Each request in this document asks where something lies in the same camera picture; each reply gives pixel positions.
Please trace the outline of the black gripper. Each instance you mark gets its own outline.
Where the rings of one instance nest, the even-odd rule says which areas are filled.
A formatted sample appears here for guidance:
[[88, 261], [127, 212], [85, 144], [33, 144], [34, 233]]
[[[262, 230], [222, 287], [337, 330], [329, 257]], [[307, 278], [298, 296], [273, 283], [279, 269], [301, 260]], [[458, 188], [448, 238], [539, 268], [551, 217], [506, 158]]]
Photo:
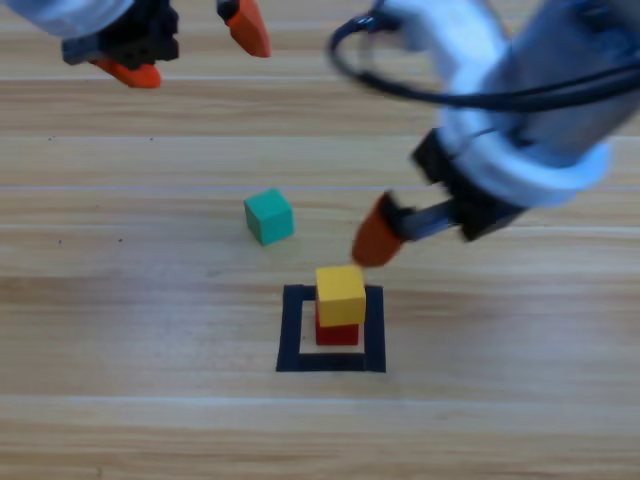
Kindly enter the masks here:
[[390, 192], [382, 194], [360, 224], [351, 258], [363, 268], [389, 263], [406, 241], [418, 241], [457, 227], [468, 242], [506, 227], [526, 210], [483, 190], [454, 165], [440, 132], [431, 130], [412, 153], [429, 183], [441, 186], [447, 200], [428, 208], [400, 208]]
[[[246, 53], [257, 58], [271, 56], [269, 34], [256, 1], [221, 0], [216, 4], [231, 37]], [[162, 77], [156, 62], [179, 57], [178, 21], [168, 0], [134, 1], [122, 17], [100, 32], [63, 40], [62, 58], [69, 65], [93, 62], [129, 88], [157, 89]]]

